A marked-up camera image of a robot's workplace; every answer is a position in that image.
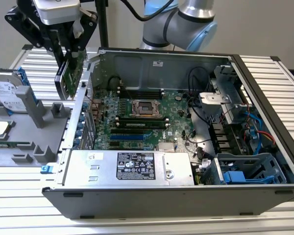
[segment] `warning label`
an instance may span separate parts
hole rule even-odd
[[[153,153],[118,153],[118,180],[155,180]]]

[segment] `blue plastic latch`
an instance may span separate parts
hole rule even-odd
[[[41,174],[52,174],[53,166],[43,165],[40,169]]]
[[[145,16],[150,16],[156,11],[158,11],[161,7],[163,7],[168,0],[147,0],[144,10]],[[178,0],[174,0],[166,9],[162,11],[162,13],[170,11],[174,8],[178,7]]]
[[[254,126],[251,126],[250,130],[249,130],[249,133],[250,133],[250,136],[253,138],[253,139],[257,139],[257,133],[256,133],[256,129]]]
[[[88,104],[86,102],[83,102],[82,104],[82,110],[85,111],[88,108]]]
[[[77,124],[77,130],[81,130],[84,128],[84,124],[83,123],[78,123]]]
[[[227,171],[223,173],[223,178],[229,185],[275,184],[273,175],[267,176],[263,179],[245,179],[242,171]]]
[[[83,115],[80,115],[78,120],[79,121],[85,121],[85,117]]]
[[[82,131],[76,131],[76,132],[75,132],[75,138],[77,138],[77,137],[81,137],[82,134],[83,134]]]
[[[242,171],[227,171],[223,174],[223,177],[227,184],[238,184],[246,182],[244,173]]]
[[[79,146],[80,140],[79,139],[74,139],[73,141],[73,147]]]

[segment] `blue connector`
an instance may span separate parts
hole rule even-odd
[[[85,117],[83,115],[80,115],[78,121],[80,122],[85,121]]]
[[[52,174],[53,166],[43,165],[40,169],[41,174]]]
[[[82,111],[86,111],[88,108],[88,104],[86,102],[83,102],[82,104]]]
[[[82,131],[76,131],[76,132],[75,132],[75,138],[81,137],[82,134],[83,134]]]

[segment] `robotic arm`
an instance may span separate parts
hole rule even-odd
[[[17,6],[5,15],[35,47],[53,53],[59,66],[55,85],[62,100],[75,95],[85,47],[97,26],[96,13],[81,8],[80,2],[85,1],[17,0]]]
[[[166,2],[147,0],[144,14],[153,14]],[[185,0],[178,8],[178,0],[174,0],[161,14],[144,23],[140,48],[166,50],[172,44],[188,51],[202,50],[217,30],[213,3],[213,0]]]
[[[55,86],[62,100],[75,95],[85,47],[98,23],[95,12],[80,6],[90,1],[93,0],[17,0],[17,6],[5,15],[6,21],[35,47],[44,47],[54,55],[59,66]],[[185,0],[180,8],[178,0],[147,0],[145,17],[140,17],[127,0],[121,1],[145,22],[142,49],[168,49],[173,44],[198,51],[210,42],[217,29],[213,0]]]

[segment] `black cable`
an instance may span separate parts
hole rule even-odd
[[[108,84],[107,84],[107,90],[109,89],[109,86],[110,86],[110,82],[113,78],[117,78],[119,81],[121,81],[121,78],[117,75],[112,75],[111,77],[109,77],[108,79]]]
[[[207,71],[206,68],[202,67],[202,66],[195,66],[191,69],[191,71],[188,73],[188,92],[190,93],[191,92],[191,84],[190,84],[190,79],[191,79],[191,74],[192,72],[195,70],[195,69],[202,69],[204,70],[206,73],[207,73],[207,76],[208,76],[208,81],[207,83],[209,83],[209,80],[210,80],[210,76],[209,76],[209,72]]]
[[[123,2],[126,7],[130,10],[130,12],[133,14],[133,16],[138,19],[139,21],[149,21],[152,18],[154,18],[155,16],[159,15],[164,9],[166,9],[172,2],[173,0],[169,0],[163,7],[161,7],[158,11],[156,11],[155,13],[153,13],[150,16],[147,17],[141,17],[140,15],[137,14],[137,12],[134,10],[134,8],[132,7],[132,5],[127,1],[127,0],[121,0],[121,2]]]
[[[186,137],[186,142],[188,141],[189,143],[204,143],[204,142],[207,142],[207,141],[211,141],[211,139],[204,140],[204,141],[200,141],[200,142],[194,142],[194,141],[191,141],[189,138],[190,138],[190,135],[191,135],[192,132],[190,132],[190,133],[188,134],[188,136]]]
[[[201,115],[199,115],[199,113],[195,110],[195,108],[194,108],[194,99],[192,100],[192,109],[193,109],[193,111],[194,111],[194,113],[197,115],[197,117],[199,117],[202,121],[204,121],[208,126],[210,126],[210,123],[207,121],[207,120],[205,120],[203,117],[201,117]]]
[[[247,151],[247,154],[250,155],[250,151],[249,151],[249,148],[248,148],[248,145],[246,144],[246,142],[244,141],[242,135],[244,134],[244,132],[248,130],[248,128],[243,128],[240,130],[239,132],[239,138],[240,138],[240,141],[242,142],[242,145],[245,147],[246,151]]]

